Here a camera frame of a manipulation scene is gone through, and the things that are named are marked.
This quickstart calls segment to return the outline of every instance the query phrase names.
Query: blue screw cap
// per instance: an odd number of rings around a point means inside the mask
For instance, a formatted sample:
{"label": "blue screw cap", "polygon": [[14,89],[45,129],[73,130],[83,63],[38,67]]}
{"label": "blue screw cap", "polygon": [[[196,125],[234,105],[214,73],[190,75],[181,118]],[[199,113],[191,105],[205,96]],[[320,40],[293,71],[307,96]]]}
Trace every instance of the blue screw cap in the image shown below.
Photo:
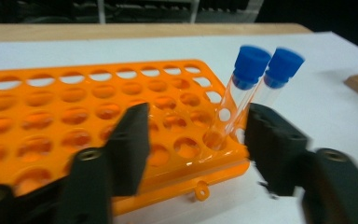
{"label": "blue screw cap", "polygon": [[277,48],[268,64],[266,75],[283,85],[293,77],[304,62],[304,58],[290,49]]}
{"label": "blue screw cap", "polygon": [[265,50],[242,46],[235,62],[233,82],[241,90],[249,90],[263,76],[271,56]]}

